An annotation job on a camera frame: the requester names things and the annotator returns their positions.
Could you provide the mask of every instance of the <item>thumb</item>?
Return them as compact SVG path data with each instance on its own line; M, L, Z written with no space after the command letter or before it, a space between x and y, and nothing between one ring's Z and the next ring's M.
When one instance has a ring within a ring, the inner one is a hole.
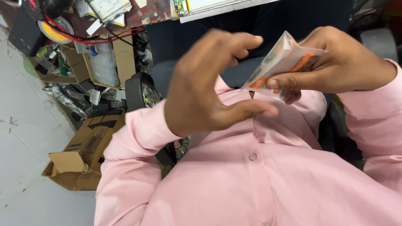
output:
M278 108L272 104L260 100L240 101L228 106L222 111L221 121L227 125L233 125L237 122L256 117L259 115L276 117L279 114Z
M269 78L265 85L269 89L316 90L320 85L320 74L320 71L278 74Z

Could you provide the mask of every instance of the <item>orange label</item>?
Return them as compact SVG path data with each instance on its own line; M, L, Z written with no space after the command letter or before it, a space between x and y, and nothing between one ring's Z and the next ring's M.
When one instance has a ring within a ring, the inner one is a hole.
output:
M310 60L310 58L313 57L313 56L314 56L314 54L312 54L312 53L306 54L299 61L299 63L297 63L296 66L294 66L289 72L296 72L296 71L300 70L300 68L303 67Z
M267 78L259 78L257 81L255 81L254 83L252 83L248 87L254 88L254 89L260 89L263 86L263 84L264 84L264 82L266 80L267 80Z

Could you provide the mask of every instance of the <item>white floor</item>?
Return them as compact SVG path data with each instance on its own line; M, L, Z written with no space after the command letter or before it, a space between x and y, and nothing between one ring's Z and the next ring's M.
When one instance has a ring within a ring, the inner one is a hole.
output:
M75 133L42 87L0 31L0 226L93 225L94 191L67 191L41 176L47 154Z

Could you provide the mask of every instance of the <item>cardboard box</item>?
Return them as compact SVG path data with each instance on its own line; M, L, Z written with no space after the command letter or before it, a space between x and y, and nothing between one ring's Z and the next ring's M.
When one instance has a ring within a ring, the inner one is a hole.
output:
M133 43L131 36L124 37L123 39L129 43ZM121 40L116 40L112 42L112 44L113 51L115 53L117 75L119 76L120 85L108 86L101 84L95 79L94 70L92 69L88 54L84 54L84 60L89 71L89 77L95 85L120 89L124 87L126 80L130 79L135 74L134 50L131 46Z
M125 111L94 114L84 121L63 152L50 153L42 176L70 191L94 191L101 179L103 150L125 124Z
M129 43L133 43L132 37L124 37L124 40ZM127 43L116 40L112 42L113 51L116 59L117 75L119 76L120 85L108 86L101 84L95 79L94 70L92 69L91 61L89 60L88 53L77 53L76 50L60 46L63 54L66 56L67 64L70 65L71 71L74 77L56 76L53 74L42 74L38 71L38 77L40 80L45 82L55 82L55 83L72 83L78 84L85 80L91 79L95 85L105 86L113 89L123 88L125 81L130 79L135 74L135 60L134 60L134 50ZM28 58L33 67L35 68L38 63L34 58Z
M74 77L66 77L54 74L42 74L36 71L39 79L45 82L72 83L72 84L78 84L80 82L90 79L89 71L86 67L84 56L80 53L77 53L76 50L68 48L66 46L61 45L60 48L62 54L66 56L67 61L66 63L70 66L71 71L74 74ZM34 68L38 65L38 62L34 58L28 58L28 59Z

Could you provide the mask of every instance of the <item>shirt cuff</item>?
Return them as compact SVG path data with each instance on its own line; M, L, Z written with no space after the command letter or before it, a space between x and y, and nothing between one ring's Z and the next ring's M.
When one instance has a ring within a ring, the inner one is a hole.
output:
M165 102L166 100L162 100L153 108L138 110L135 125L129 126L137 141L145 149L160 150L166 144L181 139L174 135L166 124Z
M397 68L394 80L373 91L352 91L337 94L345 105L345 112L356 117L389 115L402 110L402 70L394 61L388 60Z

